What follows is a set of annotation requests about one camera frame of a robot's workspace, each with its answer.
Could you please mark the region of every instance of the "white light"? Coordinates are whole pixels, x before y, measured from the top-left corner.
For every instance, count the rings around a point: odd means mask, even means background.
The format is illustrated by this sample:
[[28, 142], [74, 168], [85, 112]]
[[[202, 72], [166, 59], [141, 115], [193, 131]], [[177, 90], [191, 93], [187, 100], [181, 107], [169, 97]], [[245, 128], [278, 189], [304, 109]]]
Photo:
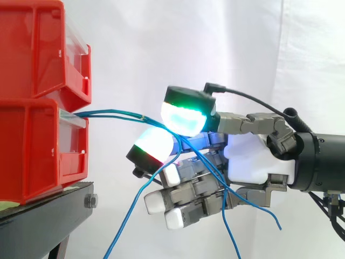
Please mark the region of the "white light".
[[207, 117], [200, 111], [163, 103], [161, 116], [171, 131], [186, 137], [194, 137], [203, 129]]
[[173, 137], [162, 128], [149, 128], [135, 142], [135, 145], [164, 163], [174, 147]]
[[177, 186], [181, 183], [180, 175], [174, 163], [163, 169], [163, 172], [169, 187]]

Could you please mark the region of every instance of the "green light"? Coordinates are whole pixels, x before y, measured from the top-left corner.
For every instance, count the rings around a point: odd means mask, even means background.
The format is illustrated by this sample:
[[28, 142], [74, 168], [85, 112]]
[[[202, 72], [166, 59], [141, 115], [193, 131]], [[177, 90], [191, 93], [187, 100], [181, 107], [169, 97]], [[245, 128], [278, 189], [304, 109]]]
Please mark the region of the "green light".
[[186, 137], [194, 137], [203, 129], [207, 117], [200, 111], [163, 103], [161, 116], [167, 128]]
[[146, 130], [134, 145], [164, 163], [173, 150], [174, 141], [169, 132], [154, 127]]

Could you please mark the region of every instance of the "black metal stand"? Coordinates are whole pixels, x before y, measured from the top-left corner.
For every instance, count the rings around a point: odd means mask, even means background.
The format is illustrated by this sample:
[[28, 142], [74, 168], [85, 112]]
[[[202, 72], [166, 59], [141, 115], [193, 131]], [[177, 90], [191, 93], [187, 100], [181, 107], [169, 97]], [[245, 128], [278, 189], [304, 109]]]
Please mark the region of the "black metal stand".
[[50, 251], [48, 259], [64, 259], [66, 255], [68, 239], [70, 239], [70, 236], [67, 236], [61, 243], [54, 247], [54, 249]]
[[78, 182], [60, 194], [0, 212], [0, 258], [65, 257], [69, 234], [85, 221], [94, 206], [92, 182]]

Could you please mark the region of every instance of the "clear plastic front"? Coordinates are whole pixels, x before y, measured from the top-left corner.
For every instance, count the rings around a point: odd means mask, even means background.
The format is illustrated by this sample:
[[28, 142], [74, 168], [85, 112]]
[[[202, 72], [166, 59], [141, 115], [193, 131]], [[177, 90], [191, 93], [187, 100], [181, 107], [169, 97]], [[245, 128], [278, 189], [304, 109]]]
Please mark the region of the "clear plastic front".
[[66, 16], [66, 56], [68, 61], [81, 73], [81, 57], [88, 55], [88, 47]]

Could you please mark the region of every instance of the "cable connector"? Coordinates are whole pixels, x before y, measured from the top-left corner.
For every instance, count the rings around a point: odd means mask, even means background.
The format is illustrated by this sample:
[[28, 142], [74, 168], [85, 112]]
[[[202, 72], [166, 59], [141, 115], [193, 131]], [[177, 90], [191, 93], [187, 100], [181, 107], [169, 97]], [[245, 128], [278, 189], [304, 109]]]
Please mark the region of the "cable connector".
[[212, 83], [206, 83], [204, 92], [212, 95], [213, 93], [225, 93], [226, 87], [222, 85], [212, 84]]

